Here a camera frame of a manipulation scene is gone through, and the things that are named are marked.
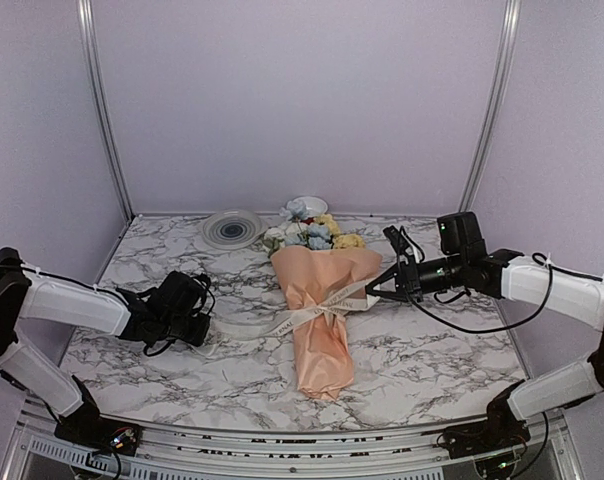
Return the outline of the white ribbon strip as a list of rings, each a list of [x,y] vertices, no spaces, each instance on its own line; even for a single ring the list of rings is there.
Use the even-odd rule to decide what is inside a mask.
[[[362,280],[331,292],[321,303],[297,310],[284,310],[275,314],[270,320],[261,319],[253,325],[239,325],[215,320],[211,323],[209,336],[201,347],[192,350],[204,357],[210,358],[224,340],[250,342],[261,338],[277,338],[292,332],[297,327],[321,316],[327,316],[328,321],[343,318],[350,312],[370,310],[380,300],[379,297],[367,294],[367,281]]]

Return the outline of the yellow fake flower stem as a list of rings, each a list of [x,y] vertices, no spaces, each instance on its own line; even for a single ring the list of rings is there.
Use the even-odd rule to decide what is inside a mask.
[[[331,214],[313,218],[308,228],[309,246],[312,250],[337,250],[365,248],[363,238],[356,233],[345,233]]]

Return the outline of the blue fake flower stem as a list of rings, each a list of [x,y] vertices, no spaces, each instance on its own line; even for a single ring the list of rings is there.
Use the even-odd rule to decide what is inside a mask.
[[[308,228],[314,217],[308,215],[305,205],[295,205],[293,200],[289,200],[281,209],[281,216],[285,219],[283,227],[293,225],[293,230],[300,236],[299,244],[293,246],[303,246],[312,250],[309,246]]]

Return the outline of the white fake rose stem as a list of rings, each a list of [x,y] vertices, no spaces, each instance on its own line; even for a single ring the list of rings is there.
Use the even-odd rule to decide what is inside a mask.
[[[265,231],[261,238],[262,247],[271,257],[287,246],[298,245],[300,236],[293,230],[293,225],[284,227],[271,227]]]

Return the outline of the peach wrapping paper sheet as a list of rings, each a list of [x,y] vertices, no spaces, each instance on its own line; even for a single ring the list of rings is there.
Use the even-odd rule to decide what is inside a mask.
[[[382,256],[361,247],[314,251],[289,246],[273,254],[271,262],[288,308],[302,310],[375,278]],[[308,397],[335,401],[353,383],[345,314],[322,312],[295,327],[293,344],[298,390]]]

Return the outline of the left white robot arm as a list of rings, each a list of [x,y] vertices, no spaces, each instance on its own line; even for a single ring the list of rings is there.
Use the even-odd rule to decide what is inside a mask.
[[[0,372],[39,397],[88,445],[107,438],[108,423],[83,383],[64,373],[18,328],[22,320],[53,321],[143,344],[157,356],[176,342],[199,347],[215,297],[205,274],[172,271],[141,293],[89,286],[43,272],[17,250],[0,249]]]

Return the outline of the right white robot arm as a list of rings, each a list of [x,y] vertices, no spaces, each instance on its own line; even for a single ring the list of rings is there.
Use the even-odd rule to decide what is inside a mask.
[[[429,261],[416,260],[421,251],[404,230],[385,228],[396,261],[367,284],[367,294],[418,307],[427,294],[463,287],[493,299],[531,304],[536,315],[557,312],[600,334],[593,353],[495,397],[487,406],[487,419],[477,428],[484,446],[501,446],[517,424],[537,414],[569,408],[604,393],[604,276],[558,267],[541,253],[488,252],[471,211],[442,216],[437,227],[443,255]]]

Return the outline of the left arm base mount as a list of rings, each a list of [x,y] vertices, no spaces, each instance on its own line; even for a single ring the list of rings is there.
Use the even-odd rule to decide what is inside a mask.
[[[92,404],[60,416],[54,431],[58,439],[125,456],[135,455],[141,434],[140,425],[103,417]]]

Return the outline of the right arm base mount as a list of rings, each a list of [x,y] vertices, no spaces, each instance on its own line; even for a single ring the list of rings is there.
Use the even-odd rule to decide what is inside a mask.
[[[447,427],[436,444],[458,459],[525,446],[530,439],[526,423],[516,419],[507,403],[491,402],[485,420]]]

